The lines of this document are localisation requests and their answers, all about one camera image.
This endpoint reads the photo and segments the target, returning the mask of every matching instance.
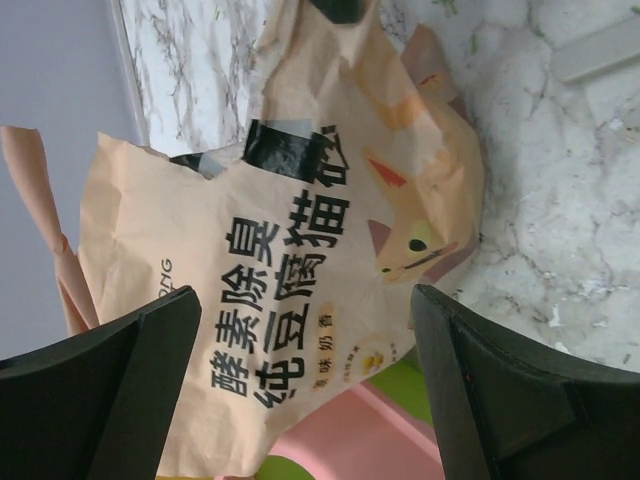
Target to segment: cat litter bag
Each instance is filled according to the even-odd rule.
[[[242,145],[176,164],[99,137],[76,276],[98,321],[182,285],[203,308],[159,475],[253,475],[413,347],[412,287],[451,288],[476,249],[480,147],[435,39],[419,27],[398,55],[364,3],[357,25],[273,8]]]

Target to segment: cartoon cat illustration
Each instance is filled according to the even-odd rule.
[[[478,244],[473,225],[458,228],[454,238],[443,238],[434,228],[433,209],[444,209],[437,189],[438,170],[447,169],[449,160],[444,150],[416,176],[406,176],[365,148],[367,165],[380,191],[395,212],[391,228],[369,220],[369,230],[376,252],[376,268],[385,283],[410,280],[434,284],[449,271],[468,259]],[[456,210],[458,205],[451,205]],[[460,224],[472,223],[461,218]]]
[[[422,33],[435,38],[429,32]],[[439,48],[433,40],[428,41],[431,48]],[[388,68],[400,67],[396,61],[390,62]],[[391,227],[376,220],[368,222],[376,267],[385,283],[434,284],[469,259],[478,245],[484,189],[482,153],[470,124],[456,113],[463,112],[464,105],[455,93],[450,94],[455,89],[443,68],[443,61],[427,64],[416,89],[394,105],[387,105],[374,93],[376,84],[369,84],[372,77],[365,74],[363,62],[354,68],[358,89],[389,130],[404,130],[428,116],[442,132],[442,146],[434,158],[425,158],[417,175],[406,175],[371,149],[363,149],[365,163],[395,213]],[[384,93],[381,85],[378,88]]]

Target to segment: gray wall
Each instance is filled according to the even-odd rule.
[[[140,142],[113,25],[109,0],[0,0],[0,125],[40,129],[74,248],[96,132]],[[0,229],[2,359],[66,336],[51,255],[4,159]]]

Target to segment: yellow icon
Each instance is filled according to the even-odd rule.
[[[384,363],[384,355],[378,352],[374,352],[374,354],[370,357],[366,357],[364,359],[364,371],[365,375],[372,375],[380,370],[380,367]]]

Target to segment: pink plastic object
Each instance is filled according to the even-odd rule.
[[[442,480],[433,429],[362,383],[280,437],[271,455],[303,467],[315,480]]]

